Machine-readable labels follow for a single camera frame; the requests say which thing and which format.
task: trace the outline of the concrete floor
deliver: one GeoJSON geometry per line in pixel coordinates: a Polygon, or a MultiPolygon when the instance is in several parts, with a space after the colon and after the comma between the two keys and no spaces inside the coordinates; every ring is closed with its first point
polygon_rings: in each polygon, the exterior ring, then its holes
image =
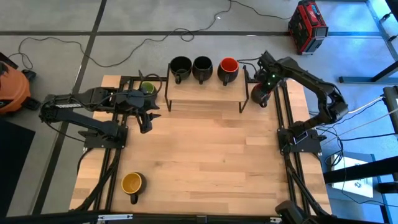
{"type": "MultiPolygon", "coordinates": [[[[296,0],[240,0],[255,7],[260,13],[290,17],[297,5],[296,0]]],[[[89,1],[40,1],[0,0],[0,32],[5,30],[73,30],[91,31],[101,4],[101,0],[89,1]]],[[[363,2],[318,2],[330,32],[377,32],[377,26],[368,7],[363,2]]],[[[389,12],[382,0],[372,0],[371,4],[382,17],[389,12]]],[[[160,31],[178,27],[195,30],[207,27],[214,13],[227,9],[225,1],[183,1],[183,0],[113,0],[108,1],[99,25],[99,31],[160,31]]],[[[220,14],[212,31],[286,31],[289,20],[280,20],[258,16],[251,9],[233,3],[231,11],[220,14]]],[[[385,29],[398,34],[397,21],[391,17],[385,23],[385,29]]],[[[17,51],[24,36],[0,36],[0,50],[9,55],[17,51]]],[[[59,37],[63,40],[75,40],[86,46],[88,36],[59,37]]],[[[145,38],[161,39],[162,36],[108,36],[96,37],[91,57],[103,65],[116,63],[126,57],[130,51],[145,38]]],[[[349,104],[355,109],[382,93],[384,85],[347,85],[339,84],[337,78],[342,75],[370,77],[390,65],[392,58],[381,37],[329,37],[314,55],[295,54],[290,37],[281,36],[196,36],[192,42],[184,42],[177,36],[171,36],[164,42],[146,42],[124,64],[113,68],[100,68],[89,62],[80,91],[99,86],[103,75],[137,75],[143,73],[165,75],[167,63],[177,55],[194,58],[207,55],[212,61],[220,61],[225,56],[234,58],[254,58],[268,50],[275,58],[290,56],[298,61],[302,68],[325,81],[338,85],[349,104]]],[[[48,93],[62,94],[71,92],[81,64],[82,54],[77,45],[67,45],[55,40],[35,42],[28,40],[22,51],[29,55],[34,63],[38,77],[32,84],[32,94],[43,100],[48,93]]],[[[12,58],[22,66],[20,56],[12,58]]],[[[317,110],[315,95],[305,91],[308,108],[317,110]]],[[[352,128],[386,113],[382,103],[355,119],[337,126],[337,131],[352,128]]],[[[56,138],[55,131],[40,123],[37,112],[22,111],[10,121],[36,131],[36,136],[25,162],[8,215],[25,215],[31,212],[40,189],[41,180],[56,138]]],[[[383,118],[366,128],[345,135],[345,138],[380,134],[373,127],[381,125],[385,133],[392,131],[391,122],[383,118]]],[[[70,125],[68,134],[79,137],[80,128],[70,125]]],[[[372,140],[360,140],[345,143],[347,151],[373,153],[376,159],[397,155],[398,142],[395,137],[372,140]]],[[[44,213],[65,212],[76,179],[76,164],[82,154],[82,144],[65,139],[57,168],[50,185],[44,213]]],[[[325,146],[336,149],[335,142],[325,146]]],[[[380,212],[374,205],[363,205],[347,210],[354,202],[332,200],[332,210],[339,217],[380,221],[380,212]]]]}

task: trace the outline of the white cable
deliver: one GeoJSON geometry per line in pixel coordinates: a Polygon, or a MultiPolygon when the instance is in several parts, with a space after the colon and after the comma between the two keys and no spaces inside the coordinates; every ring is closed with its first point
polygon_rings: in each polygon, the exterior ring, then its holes
{"type": "Polygon", "coordinates": [[[356,110],[349,111],[348,113],[349,113],[349,114],[355,113],[355,112],[357,112],[357,111],[363,109],[364,107],[367,107],[368,105],[370,105],[370,104],[374,103],[375,101],[380,100],[380,99],[382,99],[382,98],[384,98],[384,97],[383,97],[383,96],[380,96],[379,98],[377,98],[377,99],[375,99],[375,100],[372,100],[372,101],[370,101],[369,103],[366,103],[365,105],[361,106],[360,108],[358,108],[358,109],[356,109],[356,110]]]}
{"type": "Polygon", "coordinates": [[[348,130],[348,131],[346,131],[346,132],[343,132],[343,133],[341,133],[340,135],[337,135],[336,137],[332,138],[332,139],[329,140],[328,142],[324,143],[322,146],[328,144],[328,143],[331,142],[332,140],[334,140],[334,139],[336,139],[336,138],[338,138],[338,137],[340,137],[340,136],[342,136],[342,135],[344,135],[344,134],[346,134],[346,133],[348,133],[348,132],[350,132],[350,131],[354,131],[354,130],[357,129],[357,128],[360,128],[360,127],[365,126],[365,125],[367,125],[367,124],[370,124],[370,123],[373,123],[373,122],[375,122],[375,121],[378,121],[378,120],[380,120],[381,118],[383,118],[383,117],[385,117],[385,116],[388,116],[388,115],[390,115],[390,114],[392,114],[392,113],[394,113],[394,112],[396,112],[396,111],[398,111],[398,108],[395,109],[395,110],[393,110],[393,111],[391,111],[391,112],[389,112],[388,114],[385,114],[385,115],[381,116],[380,118],[374,119],[374,120],[369,121],[369,122],[364,123],[364,124],[361,124],[361,125],[359,125],[359,126],[357,126],[357,127],[355,127],[355,128],[351,128],[350,130],[348,130]]]}

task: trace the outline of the mug handle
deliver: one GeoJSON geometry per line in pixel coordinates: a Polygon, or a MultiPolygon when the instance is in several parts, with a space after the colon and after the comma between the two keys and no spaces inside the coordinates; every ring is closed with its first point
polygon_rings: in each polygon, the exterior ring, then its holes
{"type": "Polygon", "coordinates": [[[130,202],[131,202],[131,204],[135,205],[138,202],[138,194],[131,194],[130,202]]]}
{"type": "Polygon", "coordinates": [[[203,84],[203,72],[199,74],[199,84],[203,84]]]}
{"type": "Polygon", "coordinates": [[[223,86],[226,86],[228,84],[228,80],[229,80],[229,74],[225,74],[223,86]]]}
{"type": "Polygon", "coordinates": [[[181,76],[178,75],[178,74],[175,76],[175,83],[176,84],[180,84],[181,83],[181,76]]]}

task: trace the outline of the orange shop vacuum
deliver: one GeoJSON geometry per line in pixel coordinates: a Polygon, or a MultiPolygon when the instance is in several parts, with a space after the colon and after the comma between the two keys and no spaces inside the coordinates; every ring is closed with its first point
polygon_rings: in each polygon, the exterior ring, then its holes
{"type": "Polygon", "coordinates": [[[0,116],[13,114],[21,108],[37,110],[40,102],[30,97],[29,81],[36,73],[17,70],[18,65],[0,52],[0,116]]]}

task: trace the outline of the wood grain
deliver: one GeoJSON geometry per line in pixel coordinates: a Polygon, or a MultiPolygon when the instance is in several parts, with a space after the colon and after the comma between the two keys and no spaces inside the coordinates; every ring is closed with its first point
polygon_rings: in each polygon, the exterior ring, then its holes
{"type": "Polygon", "coordinates": [[[211,77],[202,85],[199,85],[199,81],[192,74],[186,80],[182,80],[181,84],[176,84],[175,77],[170,72],[167,98],[175,101],[243,102],[246,100],[244,72],[239,69],[236,79],[226,86],[223,86],[223,82],[218,78],[217,68],[213,69],[211,77]]]}
{"type": "MultiPolygon", "coordinates": [[[[105,76],[103,86],[118,86],[119,79],[105,76]]],[[[288,81],[288,90],[294,119],[307,119],[302,86],[288,81]]],[[[164,89],[157,99],[161,109],[153,111],[162,116],[152,121],[151,132],[141,134],[135,118],[127,120],[129,139],[121,154],[112,212],[276,215],[275,206],[289,194],[278,152],[274,96],[267,108],[249,101],[239,114],[236,104],[211,101],[173,102],[168,112],[163,95],[164,89]],[[121,189],[121,179],[133,171],[148,181],[136,205],[121,189]]],[[[94,117],[111,119],[103,113],[94,117]]],[[[79,206],[96,185],[103,154],[103,149],[94,149],[83,159],[70,208],[79,206]]],[[[330,212],[318,159],[301,155],[308,188],[330,212]]],[[[106,186],[101,208],[107,191],[106,186]]]]}

